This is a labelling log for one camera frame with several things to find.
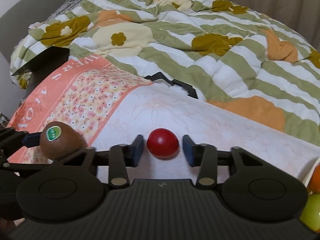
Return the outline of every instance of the gray headboard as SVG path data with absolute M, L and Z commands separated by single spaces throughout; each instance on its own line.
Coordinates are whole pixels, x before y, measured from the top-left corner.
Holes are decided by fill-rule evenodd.
M 0 18 L 0 52 L 10 62 L 10 56 L 28 27 L 45 21 L 66 0 L 21 0 Z

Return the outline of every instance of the wall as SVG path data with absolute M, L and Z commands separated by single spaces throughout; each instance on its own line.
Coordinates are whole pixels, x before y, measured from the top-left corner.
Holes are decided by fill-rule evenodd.
M 20 0 L 0 0 L 0 17 Z M 25 90 L 11 83 L 9 63 L 0 52 L 0 112 L 11 117 L 18 108 Z

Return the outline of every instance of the striped blanket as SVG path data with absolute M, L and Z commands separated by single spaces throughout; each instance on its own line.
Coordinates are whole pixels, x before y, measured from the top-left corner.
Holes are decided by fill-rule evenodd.
M 320 146 L 320 54 L 267 15 L 227 0 L 83 0 L 17 46 L 11 73 L 49 46 L 161 71 L 199 99 Z M 30 75 L 13 78 L 26 88 Z

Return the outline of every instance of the black circular joint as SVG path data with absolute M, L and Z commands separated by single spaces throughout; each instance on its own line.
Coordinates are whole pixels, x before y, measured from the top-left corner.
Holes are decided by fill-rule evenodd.
M 285 194 L 285 187 L 273 179 L 257 179 L 249 184 L 249 192 L 256 198 L 273 200 Z
M 104 194 L 99 179 L 82 167 L 50 165 L 23 181 L 16 196 L 27 218 L 60 223 L 90 213 Z
M 238 171 L 224 182 L 221 196 L 235 213 L 258 222 L 299 216 L 308 200 L 300 181 L 271 165 Z
M 50 199 L 61 199 L 71 196 L 77 189 L 77 184 L 70 179 L 49 179 L 42 183 L 39 192 Z

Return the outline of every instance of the kiwi fruit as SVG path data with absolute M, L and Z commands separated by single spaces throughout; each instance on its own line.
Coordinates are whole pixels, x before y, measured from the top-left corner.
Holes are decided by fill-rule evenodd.
M 42 154 L 53 161 L 84 147 L 87 147 L 84 138 L 63 122 L 48 123 L 40 135 Z

